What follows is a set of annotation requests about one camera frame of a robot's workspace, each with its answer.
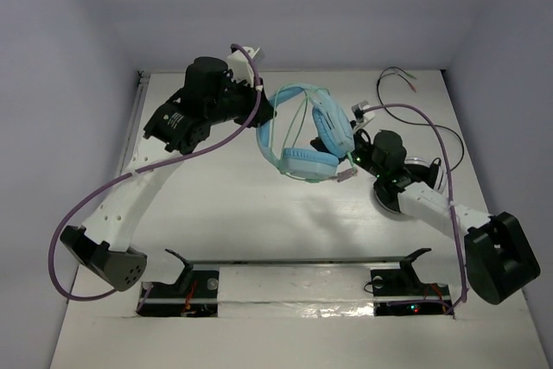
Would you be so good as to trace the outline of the light blue headphones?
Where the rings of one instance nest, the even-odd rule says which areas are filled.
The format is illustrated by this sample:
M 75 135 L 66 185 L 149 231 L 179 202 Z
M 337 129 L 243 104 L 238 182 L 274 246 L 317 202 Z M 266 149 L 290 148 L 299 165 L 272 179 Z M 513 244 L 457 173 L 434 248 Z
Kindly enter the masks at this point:
M 277 111 L 298 99 L 299 105 L 285 130 Z M 324 87 L 288 84 L 278 89 L 269 103 L 274 107 L 271 121 L 256 129 L 257 146 L 264 159 L 278 173 L 296 181 L 342 182 L 358 170 L 353 162 L 353 127 L 340 104 Z M 310 141 L 319 137 L 330 154 L 315 150 Z

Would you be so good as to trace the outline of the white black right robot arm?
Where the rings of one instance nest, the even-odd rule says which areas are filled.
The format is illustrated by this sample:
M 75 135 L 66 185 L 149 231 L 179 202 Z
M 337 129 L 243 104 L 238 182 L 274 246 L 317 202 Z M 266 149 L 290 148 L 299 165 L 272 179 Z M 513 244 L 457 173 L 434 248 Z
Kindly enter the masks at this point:
M 474 291 L 498 305 L 540 276 L 540 265 L 514 215 L 474 210 L 455 203 L 450 189 L 441 190 L 438 182 L 449 180 L 444 162 L 421 166 L 390 130 L 375 137 L 359 130 L 353 142 L 353 162 L 374 176 L 373 191 L 382 207 L 421 220 L 454 241 L 462 299 Z

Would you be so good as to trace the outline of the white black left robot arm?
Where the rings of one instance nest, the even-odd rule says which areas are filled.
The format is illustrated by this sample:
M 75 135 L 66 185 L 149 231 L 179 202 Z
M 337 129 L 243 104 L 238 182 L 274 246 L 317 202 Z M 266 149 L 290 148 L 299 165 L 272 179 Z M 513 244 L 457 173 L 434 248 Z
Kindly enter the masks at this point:
M 254 48 L 234 44 L 225 60 L 201 56 L 187 67 L 182 87 L 144 125 L 121 175 L 85 197 L 57 226 L 48 250 L 48 274 L 60 294 L 78 302 L 99 299 L 75 295 L 60 285 L 54 270 L 58 244 L 107 283 L 111 294 L 139 281 L 147 256 L 133 248 L 131 240 L 168 178 L 184 162 L 271 119 L 257 55 Z

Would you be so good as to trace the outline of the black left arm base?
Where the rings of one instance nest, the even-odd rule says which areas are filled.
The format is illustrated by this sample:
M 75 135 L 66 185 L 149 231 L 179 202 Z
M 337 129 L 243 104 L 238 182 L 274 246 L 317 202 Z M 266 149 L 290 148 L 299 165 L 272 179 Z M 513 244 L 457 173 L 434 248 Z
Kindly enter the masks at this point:
M 196 270 L 179 253 L 166 249 L 178 258 L 183 269 L 173 283 L 142 283 L 136 314 L 142 317 L 217 317 L 218 270 Z

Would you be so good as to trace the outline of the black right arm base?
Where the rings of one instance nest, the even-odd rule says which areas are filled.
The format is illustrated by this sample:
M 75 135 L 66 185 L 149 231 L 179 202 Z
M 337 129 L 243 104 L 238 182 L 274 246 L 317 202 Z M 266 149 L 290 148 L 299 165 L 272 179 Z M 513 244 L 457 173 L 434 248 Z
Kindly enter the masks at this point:
M 454 315 L 449 287 L 424 283 L 413 264 L 430 248 L 420 248 L 400 258 L 397 268 L 372 270 L 363 291 L 372 295 L 374 313 L 384 316 Z

